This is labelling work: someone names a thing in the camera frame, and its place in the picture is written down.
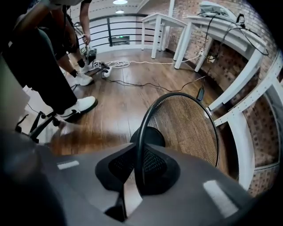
brick wall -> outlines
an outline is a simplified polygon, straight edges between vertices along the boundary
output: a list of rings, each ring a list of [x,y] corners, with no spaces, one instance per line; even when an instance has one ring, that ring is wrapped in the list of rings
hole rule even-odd
[[[173,17],[184,20],[187,15],[196,15],[200,12],[199,3],[202,0],[175,0],[175,6],[173,11]],[[262,80],[269,67],[271,66],[276,52],[277,46],[274,42],[272,35],[270,34],[267,26],[257,14],[257,12],[247,2],[242,0],[210,0],[211,2],[218,3],[229,10],[231,10],[236,16],[239,13],[245,15],[246,27],[257,32],[258,35],[267,43],[266,49],[269,52],[269,56],[264,56],[260,70],[253,76],[249,83],[231,100],[232,104],[237,104],[243,97],[245,97],[256,85]],[[160,12],[168,14],[170,0],[150,0],[139,13],[152,14]],[[170,28],[170,36],[168,39],[168,49],[175,51],[182,29]],[[199,50],[201,50],[205,43],[205,33],[199,30],[193,30],[191,36],[191,42],[186,51],[185,58],[193,58],[196,56]],[[210,49],[210,53],[215,53],[219,47],[219,42],[214,41]],[[194,59],[193,63],[197,64],[198,59]],[[236,79],[239,73],[247,64],[247,59],[237,53],[230,47],[223,45],[219,58],[214,63],[205,63],[202,66],[208,75],[210,75],[218,85],[223,89],[227,89],[229,85]],[[255,149],[256,167],[265,166],[278,161],[278,134],[275,126],[275,119],[271,112],[270,106],[265,97],[261,97],[253,106],[244,111],[244,115],[247,119],[249,129],[253,138],[253,145]],[[251,185],[250,192],[256,195],[261,192],[255,184]]]

brown hardwood floor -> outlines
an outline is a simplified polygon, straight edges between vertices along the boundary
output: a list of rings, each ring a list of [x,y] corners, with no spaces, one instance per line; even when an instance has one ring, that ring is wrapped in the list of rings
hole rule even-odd
[[[150,56],[151,50],[133,49],[102,53],[97,58],[104,62],[111,60],[173,62],[172,55],[166,52],[158,52],[155,60]],[[132,63],[123,69],[114,68],[110,79],[137,84],[154,83],[169,90],[179,90],[185,83],[199,77],[198,73],[184,63],[179,70],[176,70],[174,65]],[[74,93],[78,98],[93,95],[98,99],[98,105],[75,124],[61,123],[50,142],[52,151],[57,155],[99,151],[128,143],[132,134],[139,128],[147,109],[158,97],[167,93],[163,89],[151,86],[133,87],[111,83],[97,75],[93,76],[93,79],[94,84],[87,87],[78,86]],[[183,92],[196,97],[202,84],[202,80],[188,84]],[[205,83],[204,106],[207,107],[217,97],[215,91]],[[219,141],[218,167],[227,174],[226,150],[220,135]]]

white desk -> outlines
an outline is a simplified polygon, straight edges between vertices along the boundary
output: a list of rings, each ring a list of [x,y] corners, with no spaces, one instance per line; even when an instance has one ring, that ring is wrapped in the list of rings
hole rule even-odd
[[[145,24],[146,23],[150,24],[150,25],[155,25],[154,39],[153,39],[153,49],[152,49],[152,54],[151,54],[151,58],[153,58],[153,59],[155,59],[155,56],[156,56],[156,51],[157,51],[157,46],[158,46],[158,38],[159,38],[159,32],[160,32],[161,26],[163,26],[163,28],[165,26],[183,27],[184,30],[187,27],[187,25],[184,22],[182,22],[178,19],[175,19],[173,17],[166,16],[166,15],[161,14],[161,13],[154,13],[152,15],[145,17],[144,19],[142,19],[142,36],[141,36],[141,49],[142,50],[144,50],[144,45],[145,45]],[[164,29],[162,29],[162,32],[161,32],[161,40],[160,40],[160,45],[159,45],[159,51],[161,51],[161,46],[162,46],[163,41],[164,41]],[[179,49],[180,49],[180,45],[177,46],[176,53],[179,51]]]
[[[176,69],[180,68],[183,57],[186,53],[193,26],[199,28],[201,31],[206,33],[208,24],[211,21],[211,18],[209,17],[188,16],[187,18],[188,18],[187,28],[184,29],[183,31],[184,34],[182,34],[178,43],[179,46],[180,42],[182,42],[181,48],[179,52],[176,51],[176,53],[178,54],[177,62],[175,65]],[[212,41],[214,39],[218,41],[222,41],[227,30],[235,26],[236,25],[231,24],[230,22],[227,22],[225,20],[213,19],[208,30],[209,41],[206,45],[206,49],[204,50],[204,54],[207,56]],[[242,30],[242,31],[261,52],[263,53],[266,52],[265,50],[266,43],[260,37],[256,36],[255,34],[247,30]],[[249,61],[242,70],[242,72],[239,74],[239,76],[235,79],[235,81],[224,91],[224,93],[219,98],[217,98],[211,105],[209,105],[210,110],[217,108],[222,103],[223,104],[227,103],[233,96],[235,96],[256,73],[256,71],[260,67],[263,58],[263,55],[249,43],[249,41],[245,38],[245,36],[241,33],[239,29],[231,30],[226,35],[224,44],[239,52]],[[198,64],[196,65],[195,68],[196,72],[199,71],[204,60],[205,60],[205,56],[202,55]]]

white ceiling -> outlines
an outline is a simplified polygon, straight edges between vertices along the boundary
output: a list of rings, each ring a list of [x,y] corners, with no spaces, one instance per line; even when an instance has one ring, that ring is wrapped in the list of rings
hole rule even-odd
[[[138,5],[142,2],[142,0],[128,0],[127,4],[115,5],[113,1],[114,0],[92,0],[89,6],[89,18],[93,19],[100,16],[112,15],[115,14],[117,9],[122,9],[125,13],[136,13]],[[80,4],[72,6],[70,10],[68,10],[68,14],[71,14],[73,22],[78,22]]]

ceiling light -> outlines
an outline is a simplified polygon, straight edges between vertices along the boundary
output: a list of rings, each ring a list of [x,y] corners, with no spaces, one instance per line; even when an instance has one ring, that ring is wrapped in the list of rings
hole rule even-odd
[[[116,13],[121,14],[121,13],[124,13],[124,11],[123,11],[122,9],[118,9],[118,10],[116,11]]]
[[[128,1],[126,0],[116,0],[113,2],[115,5],[123,5],[123,4],[126,4],[128,3]]]

